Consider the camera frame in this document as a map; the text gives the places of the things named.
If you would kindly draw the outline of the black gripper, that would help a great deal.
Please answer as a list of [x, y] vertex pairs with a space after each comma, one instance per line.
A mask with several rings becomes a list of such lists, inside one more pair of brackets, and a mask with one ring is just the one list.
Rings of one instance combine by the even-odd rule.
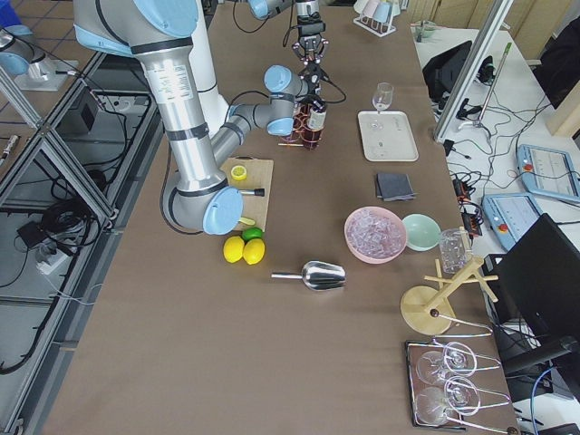
[[324, 39], [325, 23], [298, 24], [298, 40], [292, 45], [292, 50], [302, 63], [308, 63], [313, 59], [314, 63], [320, 63], [327, 51], [329, 41]]
[[302, 104], [309, 104], [319, 98], [321, 81], [325, 78], [325, 71], [319, 63], [308, 63], [298, 76], [307, 84], [307, 90], [300, 93]]

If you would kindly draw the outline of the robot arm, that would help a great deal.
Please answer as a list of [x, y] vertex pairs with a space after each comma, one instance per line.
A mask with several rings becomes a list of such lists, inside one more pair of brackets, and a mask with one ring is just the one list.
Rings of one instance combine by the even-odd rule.
[[273, 65], [264, 77], [267, 104], [228, 107], [199, 1], [76, 1], [73, 11], [81, 45], [141, 64], [178, 167], [163, 189], [168, 221], [210, 235], [233, 230], [243, 196], [222, 165], [253, 129], [289, 135], [295, 106], [314, 95], [315, 80]]
[[295, 55], [304, 65], [321, 62], [328, 41], [323, 36], [326, 24], [318, 1], [249, 0], [248, 4], [253, 16], [261, 21], [290, 9], [295, 14], [295, 22], [291, 19], [286, 34], [297, 31], [297, 41], [292, 45]]

